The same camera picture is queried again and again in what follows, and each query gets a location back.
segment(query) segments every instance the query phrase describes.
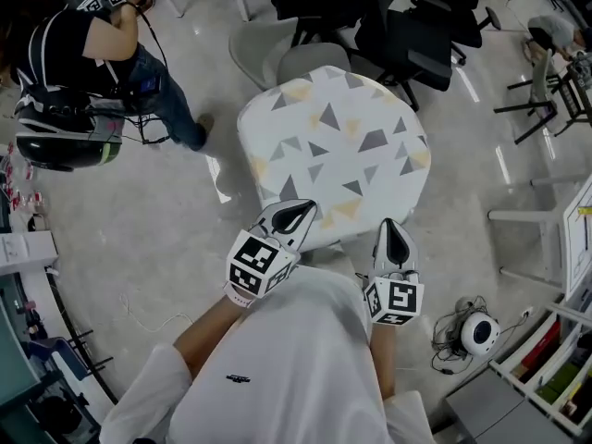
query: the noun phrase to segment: logo on shirt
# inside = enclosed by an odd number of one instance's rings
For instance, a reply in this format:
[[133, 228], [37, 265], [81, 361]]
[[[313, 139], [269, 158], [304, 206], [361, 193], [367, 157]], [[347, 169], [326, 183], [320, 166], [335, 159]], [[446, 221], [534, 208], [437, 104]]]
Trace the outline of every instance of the logo on shirt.
[[226, 378], [232, 380], [234, 383], [249, 383], [251, 381], [250, 378], [239, 375], [226, 375]]

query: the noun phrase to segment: sleeve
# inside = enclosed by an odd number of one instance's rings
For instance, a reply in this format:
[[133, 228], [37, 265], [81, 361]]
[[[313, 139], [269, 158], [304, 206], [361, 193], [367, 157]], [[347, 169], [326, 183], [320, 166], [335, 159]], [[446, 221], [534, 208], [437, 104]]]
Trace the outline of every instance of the sleeve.
[[407, 391], [384, 401], [387, 429], [396, 444], [436, 444], [419, 391]]
[[170, 418], [191, 387], [191, 373], [170, 344], [157, 345], [138, 377], [102, 424], [101, 444], [136, 438], [165, 442]]
[[64, 10], [52, 23], [50, 35], [52, 43], [48, 47], [59, 48], [60, 57], [81, 57], [86, 37], [95, 15], [82, 10]]

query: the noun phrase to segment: white device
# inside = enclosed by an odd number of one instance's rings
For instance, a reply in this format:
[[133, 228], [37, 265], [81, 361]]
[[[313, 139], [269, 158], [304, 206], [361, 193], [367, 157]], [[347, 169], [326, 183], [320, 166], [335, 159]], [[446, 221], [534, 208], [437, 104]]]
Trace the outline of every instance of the white device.
[[491, 351], [500, 336], [500, 325], [485, 313], [469, 315], [461, 329], [461, 344], [471, 355], [480, 357]]
[[402, 326], [421, 314], [424, 285], [416, 271], [418, 253], [407, 231], [390, 218], [378, 228], [364, 297], [372, 321]]
[[242, 230], [227, 257], [225, 293], [236, 304], [246, 300], [232, 287], [263, 298], [285, 281], [300, 261], [301, 247], [316, 216], [316, 203], [294, 199], [273, 203], [257, 217], [249, 231]]

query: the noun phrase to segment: gray triangle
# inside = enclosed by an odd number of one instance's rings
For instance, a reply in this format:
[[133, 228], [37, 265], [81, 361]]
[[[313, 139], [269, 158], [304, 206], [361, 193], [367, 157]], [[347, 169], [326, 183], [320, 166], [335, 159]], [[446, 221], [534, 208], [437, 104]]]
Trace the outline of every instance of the gray triangle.
[[405, 127], [405, 122], [403, 122], [403, 117], [401, 117], [393, 133], [403, 133], [404, 131], [407, 131], [407, 127]]
[[315, 220], [321, 220], [323, 218], [323, 210], [321, 209], [321, 206], [319, 203], [316, 204], [316, 214], [314, 215], [314, 219]]
[[311, 175], [311, 180], [313, 182], [315, 182], [316, 178], [318, 178], [318, 173], [321, 172], [321, 167], [323, 167], [323, 165], [316, 165], [308, 168], [308, 174]]
[[381, 129], [375, 129], [374, 131], [369, 131], [368, 133], [366, 133], [366, 136], [362, 141], [362, 146], [360, 146], [358, 153], [365, 152], [366, 150], [372, 150], [373, 148], [377, 148], [378, 146], [384, 146], [388, 143], [389, 142], [387, 142], [385, 132]]
[[337, 119], [335, 118], [335, 113], [333, 112], [331, 104], [327, 104], [327, 107], [325, 107], [325, 111], [323, 112], [323, 115], [319, 118], [319, 121], [325, 123], [332, 129], [340, 130], [339, 123], [337, 123]]
[[317, 144], [308, 142], [308, 145], [311, 147], [311, 153], [313, 156], [319, 156], [320, 154], [329, 153], [325, 148], [321, 148]]
[[337, 72], [336, 70], [333, 70], [332, 68], [325, 68], [325, 72], [327, 73], [327, 75], [330, 79], [338, 78], [341, 75], [340, 72]]
[[350, 72], [345, 73], [345, 80], [347, 81], [348, 87], [350, 89], [355, 89], [356, 87], [363, 87], [364, 86], [364, 83], [361, 80], [359, 80], [358, 78], [356, 78]]
[[372, 178], [376, 174], [376, 170], [377, 169], [378, 169], [378, 165], [370, 166], [370, 167], [365, 167], [364, 168], [364, 174], [366, 176], [366, 182], [368, 184], [370, 184], [370, 181], [372, 180]]
[[407, 150], [405, 149], [405, 143], [401, 143], [399, 151], [395, 154], [395, 159], [401, 159], [407, 156]]
[[414, 172], [414, 169], [413, 169], [413, 165], [411, 164], [411, 158], [407, 158], [407, 161], [405, 161], [405, 164], [403, 165], [403, 169], [401, 170], [401, 173], [399, 173], [399, 176], [402, 176], [407, 173], [413, 173], [413, 172]]
[[279, 95], [279, 97], [277, 98], [276, 103], [274, 104], [273, 107], [271, 107], [271, 109], [276, 110], [278, 108], [285, 107], [285, 106], [286, 106], [286, 99], [284, 98], [284, 94], [281, 93]]
[[287, 138], [286, 140], [282, 140], [282, 142], [288, 144], [292, 148], [296, 148], [299, 152], [302, 151], [298, 137]]
[[263, 186], [259, 186], [259, 189], [261, 189], [261, 195], [263, 196], [264, 199], [271, 199], [272, 197], [278, 197], [277, 194], [264, 188]]
[[276, 161], [277, 159], [281, 159], [284, 157], [284, 149], [281, 147], [281, 143], [277, 144], [276, 151], [271, 155], [269, 161]]
[[346, 184], [342, 184], [344, 188], [349, 189], [350, 191], [355, 192], [358, 195], [362, 195], [362, 189], [360, 188], [360, 183], [358, 181], [348, 182]]
[[298, 193], [296, 192], [292, 176], [288, 177], [286, 184], [284, 184], [284, 187], [281, 188], [281, 192], [279, 193], [280, 201], [289, 201], [290, 199], [298, 199]]

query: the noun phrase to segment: desk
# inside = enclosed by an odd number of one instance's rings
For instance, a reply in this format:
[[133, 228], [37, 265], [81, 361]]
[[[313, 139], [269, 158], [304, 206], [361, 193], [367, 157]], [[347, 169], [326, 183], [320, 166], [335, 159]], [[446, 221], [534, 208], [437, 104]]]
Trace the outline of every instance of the desk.
[[426, 184], [431, 154], [414, 111], [363, 76], [326, 66], [257, 95], [239, 115], [262, 207], [312, 199], [302, 250], [403, 223]]

